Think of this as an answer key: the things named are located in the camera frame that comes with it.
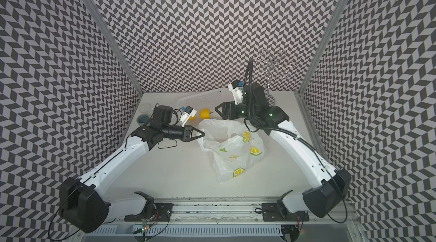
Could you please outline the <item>lemon print plastic bag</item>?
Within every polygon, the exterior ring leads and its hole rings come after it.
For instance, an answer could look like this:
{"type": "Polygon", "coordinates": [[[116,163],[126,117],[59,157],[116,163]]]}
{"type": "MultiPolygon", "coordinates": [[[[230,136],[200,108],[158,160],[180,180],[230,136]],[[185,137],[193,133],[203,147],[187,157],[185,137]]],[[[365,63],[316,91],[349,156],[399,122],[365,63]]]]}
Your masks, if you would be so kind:
{"type": "Polygon", "coordinates": [[[213,156],[213,168],[221,184],[242,175],[266,155],[259,134],[241,122],[204,119],[198,127],[205,133],[198,139],[200,149],[213,156]]]}

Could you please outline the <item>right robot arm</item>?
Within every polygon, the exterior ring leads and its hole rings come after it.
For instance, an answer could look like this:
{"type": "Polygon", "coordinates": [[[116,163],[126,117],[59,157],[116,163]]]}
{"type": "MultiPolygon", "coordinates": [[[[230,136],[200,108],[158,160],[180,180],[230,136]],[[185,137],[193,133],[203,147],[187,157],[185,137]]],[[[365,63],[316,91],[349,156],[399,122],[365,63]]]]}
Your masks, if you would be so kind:
{"type": "Polygon", "coordinates": [[[283,208],[290,213],[310,211],[323,218],[345,201],[352,175],[327,162],[301,136],[282,108],[270,106],[262,86],[235,80],[228,84],[228,89],[233,101],[215,108],[220,117],[224,120],[242,118],[271,136],[298,164],[309,182],[305,191],[282,195],[278,202],[283,208]]]}

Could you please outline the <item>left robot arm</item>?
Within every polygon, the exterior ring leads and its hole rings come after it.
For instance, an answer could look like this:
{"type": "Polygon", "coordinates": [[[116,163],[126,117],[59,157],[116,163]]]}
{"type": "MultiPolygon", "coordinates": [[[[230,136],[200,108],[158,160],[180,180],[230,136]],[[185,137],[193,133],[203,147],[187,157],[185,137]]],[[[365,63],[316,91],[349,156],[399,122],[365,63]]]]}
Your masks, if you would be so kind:
{"type": "Polygon", "coordinates": [[[136,191],[132,198],[109,200],[105,194],[122,173],[163,139],[191,142],[205,136],[202,131],[194,136],[195,127],[187,125],[189,118],[196,115],[192,107],[183,108],[178,122],[171,124],[174,113],[170,106],[156,106],[150,119],[134,130],[112,155],[80,178],[67,178],[60,186],[58,215],[87,234],[108,219],[125,216],[152,219],[156,207],[150,195],[136,191]]]}

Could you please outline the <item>yellow peach middle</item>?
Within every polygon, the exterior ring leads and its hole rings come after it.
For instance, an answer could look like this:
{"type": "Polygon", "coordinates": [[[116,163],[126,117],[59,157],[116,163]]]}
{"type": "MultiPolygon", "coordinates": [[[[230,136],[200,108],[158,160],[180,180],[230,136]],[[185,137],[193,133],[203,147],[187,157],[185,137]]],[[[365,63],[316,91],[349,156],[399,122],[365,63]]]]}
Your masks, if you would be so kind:
{"type": "Polygon", "coordinates": [[[210,119],[211,118],[211,111],[207,108],[204,108],[200,111],[200,118],[201,119],[210,119]]]}

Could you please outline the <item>white plastic basket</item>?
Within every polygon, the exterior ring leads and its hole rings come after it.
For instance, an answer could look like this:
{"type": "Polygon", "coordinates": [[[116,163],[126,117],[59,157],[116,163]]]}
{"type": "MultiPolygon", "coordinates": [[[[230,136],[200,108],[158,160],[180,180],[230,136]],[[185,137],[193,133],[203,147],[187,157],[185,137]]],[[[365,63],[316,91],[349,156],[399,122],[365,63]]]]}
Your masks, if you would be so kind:
{"type": "Polygon", "coordinates": [[[177,100],[179,108],[190,106],[197,112],[208,109],[215,112],[215,108],[223,102],[234,101],[231,92],[227,88],[219,88],[212,91],[190,94],[177,100]]]}

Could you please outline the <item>teal ceramic cup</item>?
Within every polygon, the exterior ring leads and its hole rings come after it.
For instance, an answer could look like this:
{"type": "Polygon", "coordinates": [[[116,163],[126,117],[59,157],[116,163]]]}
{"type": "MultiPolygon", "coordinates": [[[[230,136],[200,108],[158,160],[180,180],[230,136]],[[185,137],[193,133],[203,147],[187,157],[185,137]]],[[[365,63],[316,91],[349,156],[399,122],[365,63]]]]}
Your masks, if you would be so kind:
{"type": "Polygon", "coordinates": [[[150,115],[141,114],[136,118],[136,122],[139,126],[143,126],[147,121],[149,121],[150,115]]]}

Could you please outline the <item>clear glass cup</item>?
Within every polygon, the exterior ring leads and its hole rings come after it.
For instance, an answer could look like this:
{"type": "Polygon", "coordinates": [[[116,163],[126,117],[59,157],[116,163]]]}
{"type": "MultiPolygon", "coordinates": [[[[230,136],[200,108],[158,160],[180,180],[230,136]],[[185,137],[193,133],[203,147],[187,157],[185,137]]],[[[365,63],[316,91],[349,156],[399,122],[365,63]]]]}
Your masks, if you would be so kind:
{"type": "Polygon", "coordinates": [[[139,110],[140,114],[150,115],[152,112],[152,106],[149,103],[143,103],[143,104],[140,104],[138,110],[139,110]]]}

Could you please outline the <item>aluminium front rail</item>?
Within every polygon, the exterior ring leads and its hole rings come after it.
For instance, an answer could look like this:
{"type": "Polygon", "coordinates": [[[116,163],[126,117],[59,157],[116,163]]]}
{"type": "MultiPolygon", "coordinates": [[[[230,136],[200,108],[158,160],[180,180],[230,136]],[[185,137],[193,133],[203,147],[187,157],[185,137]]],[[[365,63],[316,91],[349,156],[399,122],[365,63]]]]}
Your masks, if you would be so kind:
{"type": "MultiPolygon", "coordinates": [[[[262,203],[255,202],[188,202],[182,201],[173,203],[173,212],[169,222],[179,223],[211,223],[211,224],[225,224],[230,222],[236,223],[261,223],[263,217],[261,214],[255,213],[255,208],[260,208],[262,203]]],[[[310,220],[309,222],[315,223],[335,223],[340,224],[360,224],[355,211],[348,204],[341,204],[336,207],[331,215],[323,218],[315,216],[313,213],[307,211],[310,220]]],[[[123,216],[110,215],[106,221],[110,222],[118,218],[124,219],[123,216]]]]}

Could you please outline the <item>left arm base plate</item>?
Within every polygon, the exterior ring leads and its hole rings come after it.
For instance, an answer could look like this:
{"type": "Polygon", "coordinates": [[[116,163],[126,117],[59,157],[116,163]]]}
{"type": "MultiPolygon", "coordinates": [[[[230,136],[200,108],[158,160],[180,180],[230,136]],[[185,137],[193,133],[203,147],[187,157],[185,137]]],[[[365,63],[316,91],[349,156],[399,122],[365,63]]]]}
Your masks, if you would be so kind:
{"type": "Polygon", "coordinates": [[[154,198],[144,192],[137,191],[135,194],[139,195],[141,200],[145,201],[145,205],[140,212],[126,215],[124,217],[126,222],[139,222],[145,220],[164,222],[170,220],[173,212],[173,203],[155,203],[154,198]]]}

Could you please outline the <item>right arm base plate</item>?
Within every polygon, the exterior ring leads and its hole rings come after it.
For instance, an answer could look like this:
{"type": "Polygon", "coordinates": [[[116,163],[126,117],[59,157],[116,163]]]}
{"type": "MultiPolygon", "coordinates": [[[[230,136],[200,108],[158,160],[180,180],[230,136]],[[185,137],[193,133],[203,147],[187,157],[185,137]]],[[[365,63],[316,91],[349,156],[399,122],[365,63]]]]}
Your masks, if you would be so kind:
{"type": "Polygon", "coordinates": [[[264,222],[307,222],[310,217],[307,211],[290,212],[285,207],[283,198],[291,193],[286,192],[276,202],[262,203],[260,208],[255,208],[255,213],[261,214],[264,222]]]}

